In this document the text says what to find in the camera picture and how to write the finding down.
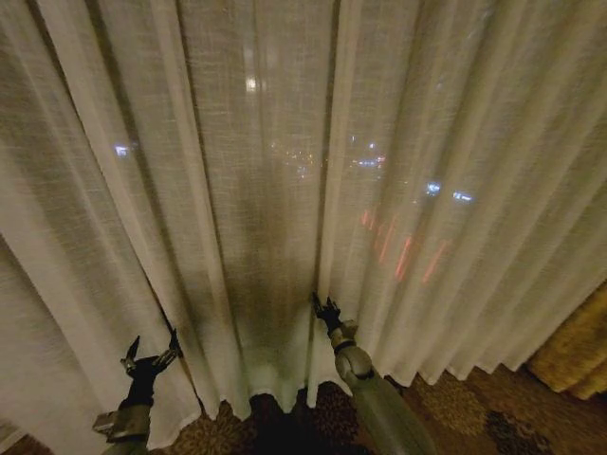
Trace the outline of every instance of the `metal claw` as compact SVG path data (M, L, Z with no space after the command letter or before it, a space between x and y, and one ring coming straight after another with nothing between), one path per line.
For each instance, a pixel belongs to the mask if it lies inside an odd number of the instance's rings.
M181 346L179 345L179 340L177 339L177 329L173 329L171 331L171 340L169 341L169 349L175 351L179 357L183 357L183 352L181 351Z
M137 338L135 338L135 341L133 341L133 344L129 346L129 350L126 352L126 358L130 358L132 360L135 359L135 356L137 355L137 349L139 348L139 339L140 336L137 335Z
M318 319L324 320L328 333L330 334L335 329L340 327L340 313L341 310L330 298L326 298L326 304L322 305L321 300L316 292L312 293L312 304L314 305L314 312Z

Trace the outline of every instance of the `white curtain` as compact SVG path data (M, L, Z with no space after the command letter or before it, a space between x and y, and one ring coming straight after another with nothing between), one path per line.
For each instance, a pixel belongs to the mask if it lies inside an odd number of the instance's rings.
M601 0L0 4L0 417L56 453L177 329L151 446L338 381L518 368L607 276Z

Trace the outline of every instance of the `floor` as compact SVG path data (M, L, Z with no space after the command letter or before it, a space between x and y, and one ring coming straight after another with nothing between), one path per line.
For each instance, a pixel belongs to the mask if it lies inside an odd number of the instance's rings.
M397 388L442 454L607 454L607 399L583 402L553 393L526 370L474 371L465 382L445 373L434 386L418 377L410 388ZM377 453L350 398L337 386L321 386L315 409L304 397L301 391L294 410L283 414L271 396L255 396L244 422L223 403L216 421L203 415L172 446L152 453ZM50 453L28 437L6 452Z

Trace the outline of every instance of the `red light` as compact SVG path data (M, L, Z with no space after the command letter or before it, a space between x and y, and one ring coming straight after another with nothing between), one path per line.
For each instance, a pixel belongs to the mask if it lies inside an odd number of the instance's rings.
M436 264L438 263L439 258L445 251L445 248L447 247L448 243L449 242L447 242L446 240L443 240L440 248L438 248L438 251L436 251L436 254L434 254L434 257L430 261L430 265L428 265L428 269L426 270L426 273L424 274L424 278L422 279L423 283L428 282L428 280L432 276L432 273L434 273L434 270L436 269Z
M398 265L396 266L395 278L397 278L400 282L405 277L405 271L407 270L406 265L403 267L405 263L405 258L407 257L407 251L409 251L409 246L411 245L411 235L407 237L405 240L405 245L402 248L402 252L400 253L400 258L398 258Z

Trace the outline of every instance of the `gold curtain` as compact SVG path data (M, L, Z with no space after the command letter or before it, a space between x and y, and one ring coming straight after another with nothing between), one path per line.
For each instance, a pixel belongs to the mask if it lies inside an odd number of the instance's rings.
M559 327L529 361L553 391L583 400L607 390L607 282Z

